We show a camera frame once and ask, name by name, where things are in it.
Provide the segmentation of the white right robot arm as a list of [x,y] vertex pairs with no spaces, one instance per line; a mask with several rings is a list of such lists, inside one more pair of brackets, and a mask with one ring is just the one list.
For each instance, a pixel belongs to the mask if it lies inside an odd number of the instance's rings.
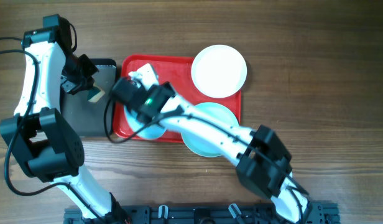
[[305,221],[308,193],[293,179],[292,156],[273,130],[234,125],[202,111],[169,82],[160,84],[149,63],[129,72],[128,82],[131,90],[126,108],[136,120],[146,126],[191,135],[232,163],[240,183],[271,200],[283,219],[292,223]]

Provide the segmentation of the green and yellow sponge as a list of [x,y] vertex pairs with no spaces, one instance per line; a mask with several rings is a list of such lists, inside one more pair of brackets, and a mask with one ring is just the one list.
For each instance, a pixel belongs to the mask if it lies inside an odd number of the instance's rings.
[[87,100],[91,103],[98,102],[105,94],[105,91],[98,86],[93,86],[88,90]]

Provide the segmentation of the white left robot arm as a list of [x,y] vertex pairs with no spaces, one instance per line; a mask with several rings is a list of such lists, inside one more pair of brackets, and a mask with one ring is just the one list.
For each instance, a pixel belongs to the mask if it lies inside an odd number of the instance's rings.
[[[22,96],[14,116],[0,123],[8,146],[4,178],[8,188],[23,197],[58,187],[76,203],[86,223],[126,223],[127,213],[85,167],[82,141],[60,113],[62,82],[89,89],[97,71],[87,56],[77,57],[75,50],[76,34],[69,28],[25,32],[18,51],[26,56]],[[11,156],[26,176],[38,178],[46,187],[33,192],[16,189],[9,174]]]

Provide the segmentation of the light blue plate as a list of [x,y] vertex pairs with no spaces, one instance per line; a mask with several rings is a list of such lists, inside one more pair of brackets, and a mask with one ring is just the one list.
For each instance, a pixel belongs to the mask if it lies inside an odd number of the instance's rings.
[[[144,126],[144,123],[141,123],[138,120],[136,120],[135,111],[129,112],[127,108],[124,106],[124,114],[125,114],[127,123],[129,127],[132,129],[132,131],[136,132]],[[166,132],[165,128],[161,127],[158,124],[152,124],[148,128],[145,128],[144,130],[139,132],[137,136],[139,136],[142,139],[154,140],[161,137],[165,132]]]
[[[198,105],[195,105],[195,108],[201,110],[202,112],[205,112],[206,114],[210,116],[219,116],[225,123],[229,123],[236,126],[239,125],[239,121],[237,120],[233,112],[227,107],[219,103],[213,103],[213,102],[200,103]],[[198,154],[199,156],[203,156],[203,157],[221,156],[221,153],[216,152],[214,149],[210,148],[206,144],[199,142],[196,139],[196,137],[193,136],[192,134],[181,133],[181,137],[184,144],[189,148],[189,150],[191,150],[195,154]]]

